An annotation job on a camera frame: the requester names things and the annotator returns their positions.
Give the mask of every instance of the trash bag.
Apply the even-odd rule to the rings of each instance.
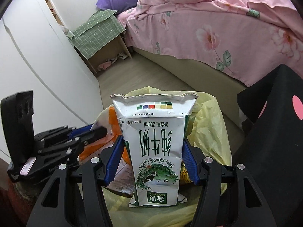
[[[231,166],[231,151],[228,135],[221,110],[215,97],[196,91],[161,91],[152,87],[134,90],[126,96],[144,94],[181,95],[196,93],[199,95],[191,114],[186,136],[192,146],[199,147],[205,156],[211,156],[223,165]],[[92,129],[104,126],[110,130],[108,123],[109,107],[102,111]],[[222,184],[221,194],[227,185]],[[164,227],[184,226],[191,222],[197,208],[202,187],[192,183],[180,186],[179,192],[187,198],[186,203],[169,207],[128,207],[130,198],[119,196],[106,188],[103,195],[114,226]]]

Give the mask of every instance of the beige bed base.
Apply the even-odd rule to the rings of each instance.
[[[135,47],[133,49],[168,70],[196,91],[216,97],[221,111],[237,126],[240,125],[237,94],[245,89],[242,83],[200,61],[152,54]]]

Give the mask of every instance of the pink oval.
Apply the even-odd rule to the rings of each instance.
[[[294,106],[294,111],[300,120],[303,120],[303,104],[299,97],[292,97],[292,104]]]
[[[264,106],[263,106],[263,108],[262,108],[262,110],[261,110],[261,113],[259,114],[259,117],[258,117],[258,118],[260,118],[261,115],[262,115],[262,113],[264,112],[264,110],[265,110],[265,108],[266,108],[266,104],[267,104],[267,102],[265,102],[265,104],[264,104]]]

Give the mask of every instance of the pink quilt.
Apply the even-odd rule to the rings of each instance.
[[[127,46],[204,62],[248,87],[279,64],[303,78],[303,20],[290,0],[139,0],[118,20]]]

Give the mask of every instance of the pink blanket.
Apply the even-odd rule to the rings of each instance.
[[[139,0],[127,46],[202,61],[251,86],[279,64],[303,77],[303,20],[290,0]]]

